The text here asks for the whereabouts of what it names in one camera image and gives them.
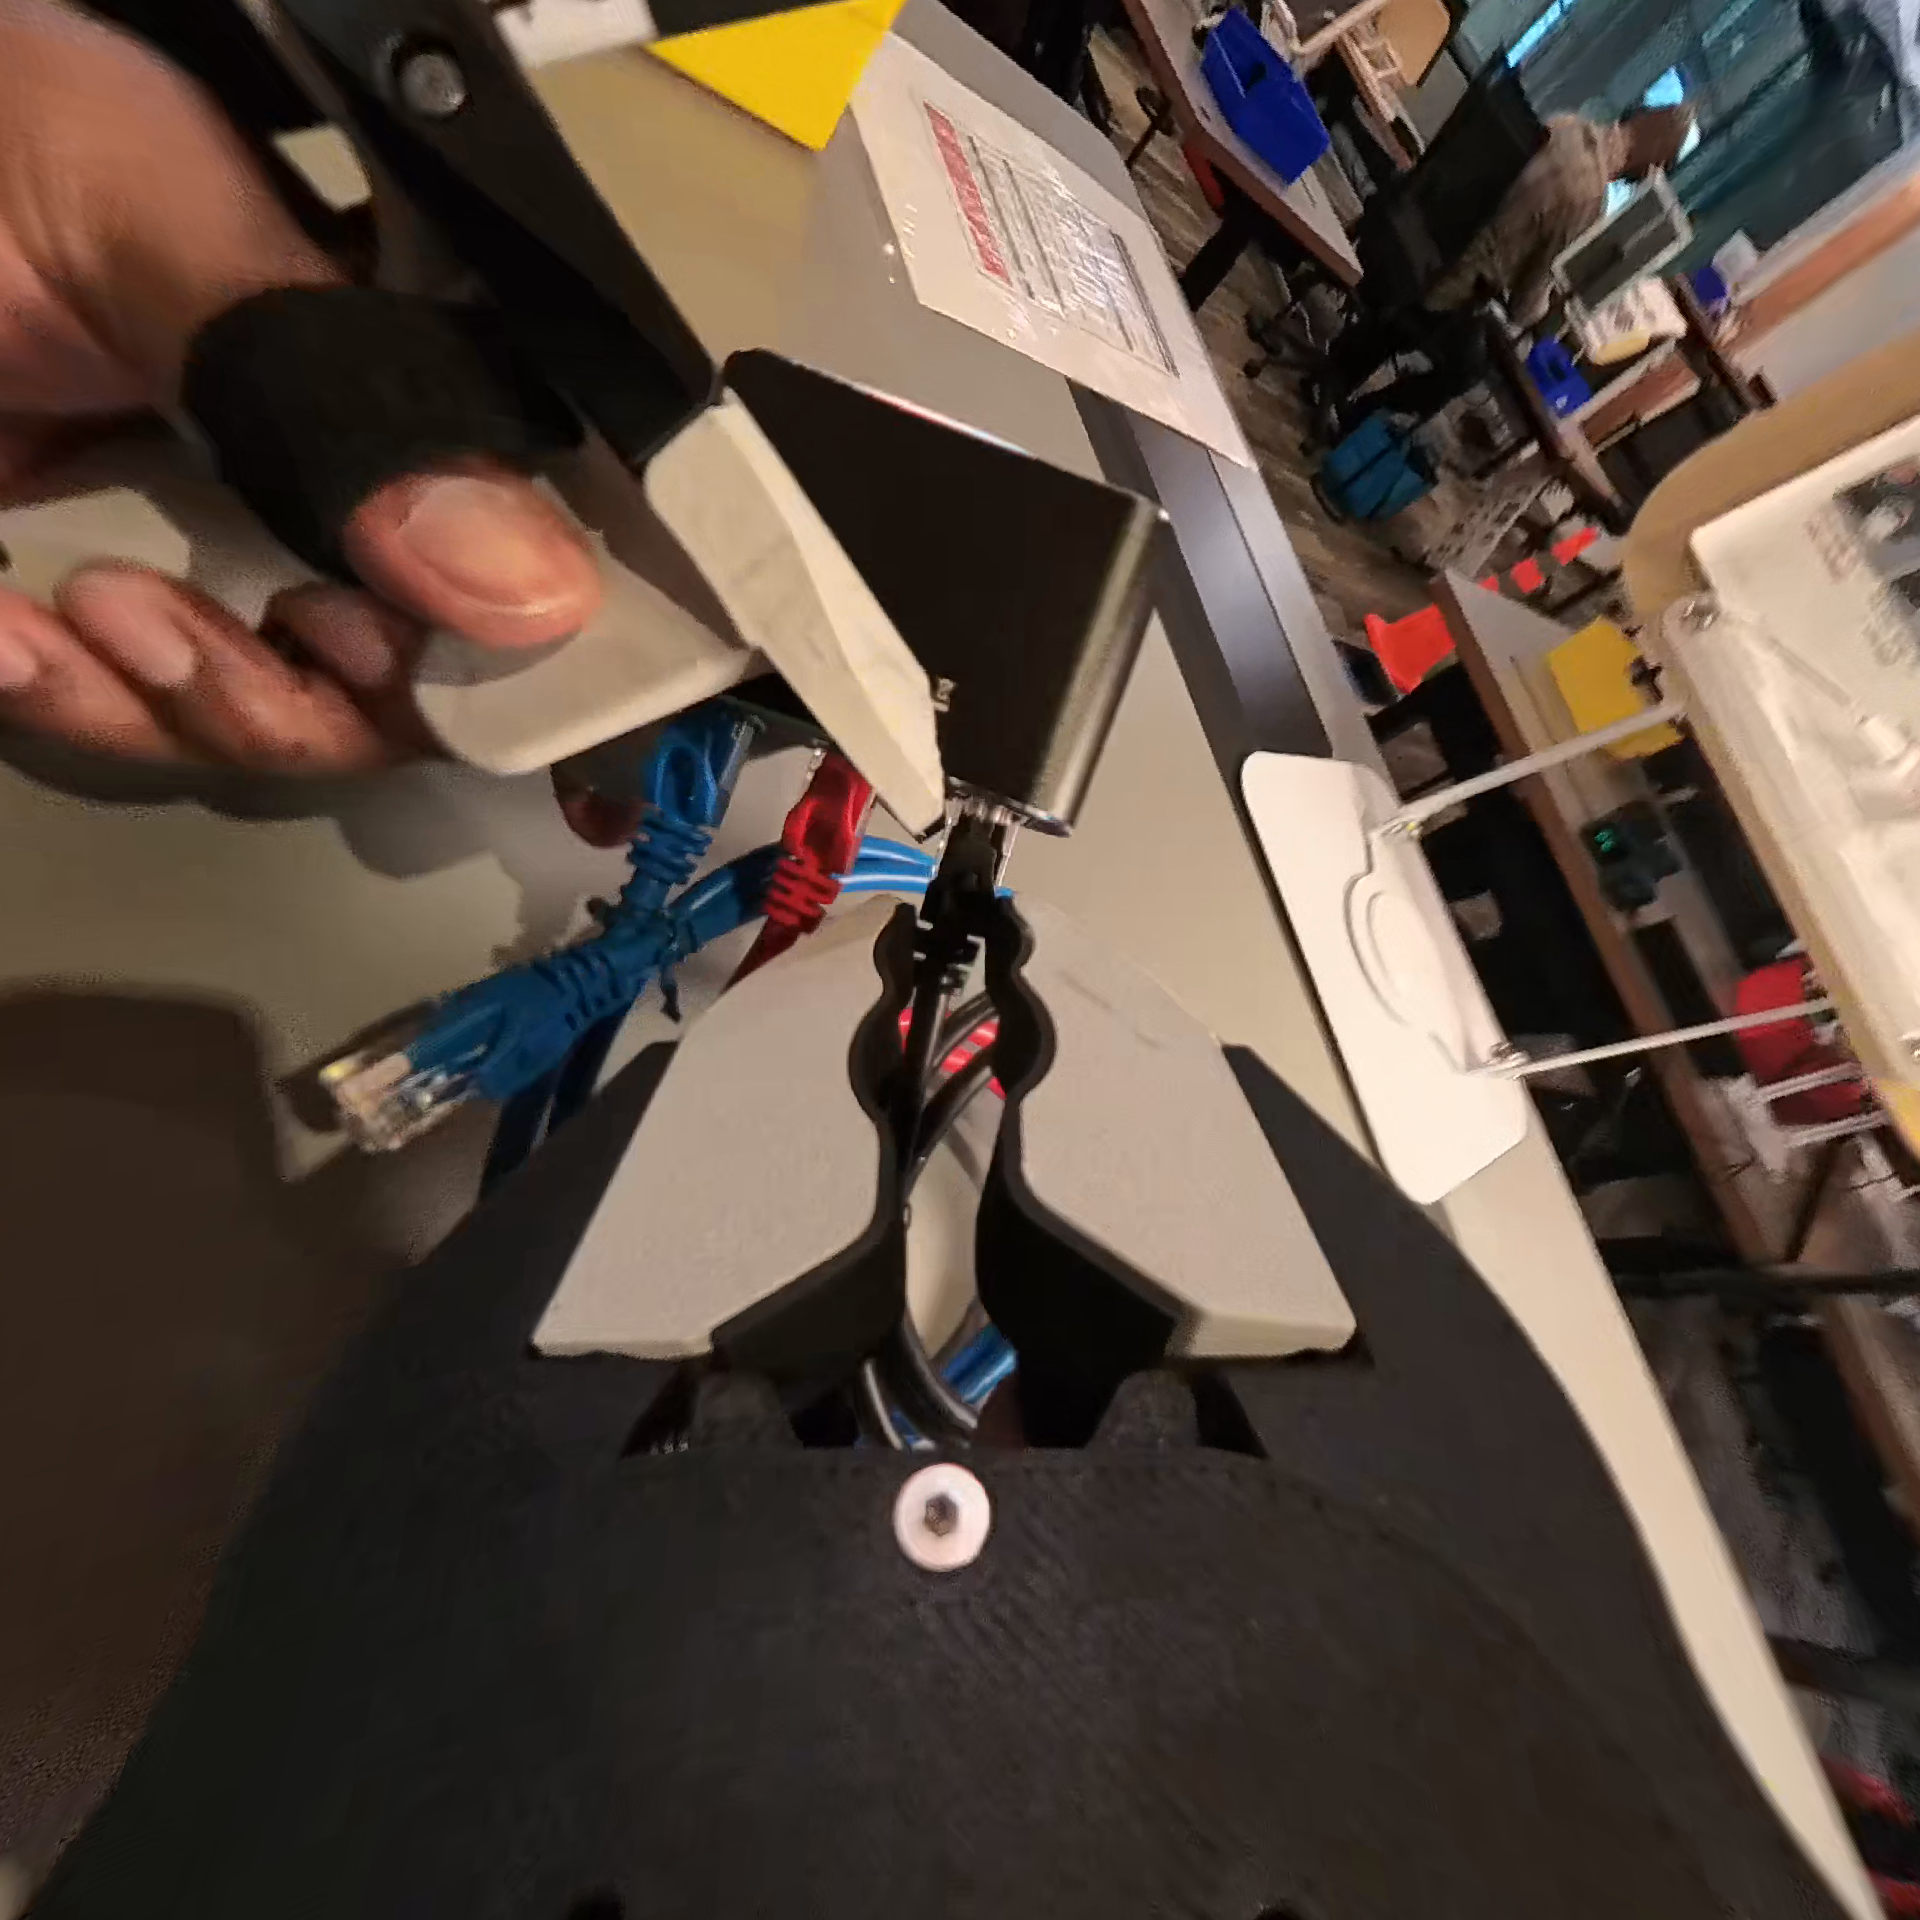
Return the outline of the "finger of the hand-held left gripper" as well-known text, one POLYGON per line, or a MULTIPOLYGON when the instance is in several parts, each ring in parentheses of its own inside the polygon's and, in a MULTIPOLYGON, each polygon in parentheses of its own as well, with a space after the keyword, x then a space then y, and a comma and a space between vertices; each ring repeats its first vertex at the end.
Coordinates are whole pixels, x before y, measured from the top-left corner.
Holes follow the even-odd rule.
POLYGON ((735 636, 897 823, 936 829, 945 775, 927 671, 744 402, 725 393, 686 422, 646 463, 644 495, 735 636))

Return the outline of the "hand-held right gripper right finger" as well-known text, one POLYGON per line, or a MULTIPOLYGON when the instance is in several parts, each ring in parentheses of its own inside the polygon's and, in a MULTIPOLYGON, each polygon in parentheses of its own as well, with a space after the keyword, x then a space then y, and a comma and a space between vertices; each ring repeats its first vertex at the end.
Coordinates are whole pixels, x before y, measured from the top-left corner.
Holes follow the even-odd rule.
POLYGON ((1048 902, 979 913, 1001 1118, 979 1300, 1023 1437, 1083 1446, 1135 1375, 1339 1353, 1358 1331, 1228 1050, 1048 902))

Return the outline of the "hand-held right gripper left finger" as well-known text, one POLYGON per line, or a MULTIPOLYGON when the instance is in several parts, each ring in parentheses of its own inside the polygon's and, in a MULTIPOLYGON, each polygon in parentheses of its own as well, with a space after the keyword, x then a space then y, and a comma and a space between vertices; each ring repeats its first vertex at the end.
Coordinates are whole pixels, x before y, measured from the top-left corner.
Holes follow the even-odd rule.
POLYGON ((549 1358, 853 1374, 904 1315, 892 1101, 918 914, 871 897, 668 1052, 534 1326, 549 1358))

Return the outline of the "black ethernet switch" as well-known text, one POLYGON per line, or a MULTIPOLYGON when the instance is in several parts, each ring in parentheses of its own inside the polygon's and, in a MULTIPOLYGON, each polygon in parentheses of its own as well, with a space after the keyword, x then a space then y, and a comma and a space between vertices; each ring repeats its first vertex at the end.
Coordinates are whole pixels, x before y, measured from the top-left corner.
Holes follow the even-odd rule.
POLYGON ((949 785, 1065 837, 1151 617, 1164 510, 1005 439, 735 353, 726 387, 927 682, 949 785))

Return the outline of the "person's left hand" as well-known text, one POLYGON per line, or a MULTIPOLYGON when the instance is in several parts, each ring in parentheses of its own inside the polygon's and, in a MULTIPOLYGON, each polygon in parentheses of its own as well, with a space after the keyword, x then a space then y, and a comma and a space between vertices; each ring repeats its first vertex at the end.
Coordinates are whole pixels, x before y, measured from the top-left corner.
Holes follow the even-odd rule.
MULTIPOLYGON (((4 4, 4 506, 172 410, 188 347, 227 308, 342 282, 198 83, 75 6, 4 4)), ((376 490, 342 554, 349 586, 278 593, 255 629, 110 561, 72 569, 49 605, 4 587, 4 732, 127 761, 358 775, 422 739, 408 679, 432 633, 531 652, 604 605, 567 516, 483 459, 376 490)))

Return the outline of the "white document stand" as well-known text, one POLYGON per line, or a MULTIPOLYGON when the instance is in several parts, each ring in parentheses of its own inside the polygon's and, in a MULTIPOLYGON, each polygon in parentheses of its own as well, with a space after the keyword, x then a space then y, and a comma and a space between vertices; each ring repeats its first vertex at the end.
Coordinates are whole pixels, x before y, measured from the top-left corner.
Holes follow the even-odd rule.
MULTIPOLYGON (((1785 866, 1766 853, 1763 823, 1741 793, 1727 749, 1711 741, 1683 638, 1713 620, 1691 561, 1705 522, 1776 490, 1877 435, 1915 420, 1915 366, 1892 347, 1831 374, 1785 404, 1747 418, 1662 483, 1635 522, 1624 554, 1632 598, 1647 617, 1647 658, 1660 695, 1615 726, 1575 733, 1543 753, 1399 799, 1358 764, 1255 754, 1239 770, 1264 865, 1279 890, 1311 986, 1323 1004, 1367 1130, 1387 1175, 1416 1203, 1437 1203, 1493 1166, 1521 1137, 1521 1085, 1679 1042, 1734 1036, 1776 1015, 1727 1015, 1645 1039, 1535 1061, 1501 1030, 1454 931, 1422 850, 1429 820, 1559 761, 1611 748, 1660 726, 1685 726, 1804 941, 1806 910, 1787 892, 1785 866)), ((1807 1013, 1829 1015, 1869 1090, 1865 1121, 1888 1122, 1915 1150, 1915 1083, 1886 1081, 1856 1046, 1846 1010, 1829 993, 1807 948, 1820 995, 1807 1013)))

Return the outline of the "yellow plastic bin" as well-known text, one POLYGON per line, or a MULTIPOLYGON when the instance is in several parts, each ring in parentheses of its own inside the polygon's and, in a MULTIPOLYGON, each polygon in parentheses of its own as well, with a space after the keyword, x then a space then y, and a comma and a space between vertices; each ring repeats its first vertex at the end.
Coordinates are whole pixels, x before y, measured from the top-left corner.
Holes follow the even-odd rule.
POLYGON ((902 2, 804 4, 739 19, 646 53, 808 153, 831 139, 902 2))

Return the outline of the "laminated white paper sign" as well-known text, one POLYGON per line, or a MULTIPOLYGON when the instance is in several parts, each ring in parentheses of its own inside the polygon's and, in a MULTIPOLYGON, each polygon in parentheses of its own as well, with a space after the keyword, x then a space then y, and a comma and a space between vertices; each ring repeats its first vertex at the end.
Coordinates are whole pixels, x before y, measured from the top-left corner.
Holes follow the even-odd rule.
POLYGON ((896 33, 851 116, 927 310, 1255 467, 1139 206, 896 33))

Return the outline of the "orange traffic cone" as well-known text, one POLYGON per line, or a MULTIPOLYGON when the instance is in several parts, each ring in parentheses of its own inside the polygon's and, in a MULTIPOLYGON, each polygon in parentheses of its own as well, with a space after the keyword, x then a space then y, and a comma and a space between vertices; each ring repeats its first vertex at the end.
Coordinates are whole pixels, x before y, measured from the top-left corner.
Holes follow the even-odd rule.
POLYGON ((1449 620, 1435 603, 1393 617, 1367 613, 1363 633, 1399 698, 1427 683, 1456 653, 1449 620))

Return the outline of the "teal bag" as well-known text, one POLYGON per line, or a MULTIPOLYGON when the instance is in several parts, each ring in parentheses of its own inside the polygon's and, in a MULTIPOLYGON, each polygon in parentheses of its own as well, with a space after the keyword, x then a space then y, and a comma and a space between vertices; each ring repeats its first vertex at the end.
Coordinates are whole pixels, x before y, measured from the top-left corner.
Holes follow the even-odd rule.
POLYGON ((1311 474, 1311 494, 1333 522, 1383 524, 1429 499, 1440 478, 1420 431, 1401 417, 1372 411, 1311 474))

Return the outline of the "background work table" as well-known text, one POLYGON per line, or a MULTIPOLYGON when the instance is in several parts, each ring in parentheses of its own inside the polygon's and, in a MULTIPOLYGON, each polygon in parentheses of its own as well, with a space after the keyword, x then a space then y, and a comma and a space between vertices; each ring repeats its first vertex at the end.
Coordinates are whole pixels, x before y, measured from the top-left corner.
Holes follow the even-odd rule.
POLYGON ((1179 285, 1200 310, 1248 246, 1272 243, 1279 262, 1307 265, 1342 289, 1359 283, 1359 262, 1325 188, 1303 173, 1287 182, 1230 125, 1193 43, 1195 13, 1183 2, 1124 2, 1148 79, 1171 111, 1179 143, 1207 164, 1220 193, 1211 237, 1188 259, 1179 285))

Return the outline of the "yellow box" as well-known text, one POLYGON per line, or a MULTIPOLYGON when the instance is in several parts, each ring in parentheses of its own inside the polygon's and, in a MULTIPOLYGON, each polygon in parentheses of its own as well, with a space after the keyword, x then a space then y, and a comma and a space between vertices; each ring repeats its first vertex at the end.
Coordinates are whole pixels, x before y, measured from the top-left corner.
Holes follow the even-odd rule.
POLYGON ((1654 706, 1637 641, 1611 617, 1572 630, 1544 655, 1560 706, 1576 733, 1596 733, 1654 706))

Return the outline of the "small blue plastic bin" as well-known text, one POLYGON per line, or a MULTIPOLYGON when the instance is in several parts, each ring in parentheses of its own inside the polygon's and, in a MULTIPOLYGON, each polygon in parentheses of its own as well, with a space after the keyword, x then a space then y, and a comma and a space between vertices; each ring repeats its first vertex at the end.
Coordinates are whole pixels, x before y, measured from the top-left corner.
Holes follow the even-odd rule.
POLYGON ((1228 6, 1197 43, 1200 70, 1230 131, 1285 185, 1325 153, 1327 125, 1307 85, 1239 6, 1228 6))

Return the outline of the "black office chair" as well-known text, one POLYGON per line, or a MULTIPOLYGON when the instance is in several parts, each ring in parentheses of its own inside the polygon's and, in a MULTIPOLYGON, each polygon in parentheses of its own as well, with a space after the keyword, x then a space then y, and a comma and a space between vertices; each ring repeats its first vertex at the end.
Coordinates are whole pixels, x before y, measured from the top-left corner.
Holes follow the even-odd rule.
POLYGON ((1452 306, 1433 306, 1507 193, 1547 139, 1519 75, 1495 58, 1464 86, 1424 156, 1379 190, 1359 217, 1359 283, 1311 380, 1311 406, 1352 406, 1363 382, 1414 353, 1427 367, 1396 374, 1375 402, 1429 420, 1481 382, 1499 295, 1473 278, 1452 306))

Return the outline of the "illustrated poster board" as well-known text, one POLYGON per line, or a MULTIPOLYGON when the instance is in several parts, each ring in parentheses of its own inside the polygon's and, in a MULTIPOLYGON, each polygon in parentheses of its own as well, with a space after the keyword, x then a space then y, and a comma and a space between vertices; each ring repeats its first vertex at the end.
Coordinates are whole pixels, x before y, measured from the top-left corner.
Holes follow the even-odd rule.
POLYGON ((1697 713, 1779 855, 1804 941, 1886 1081, 1918 1037, 1915 420, 1707 518, 1697 713))

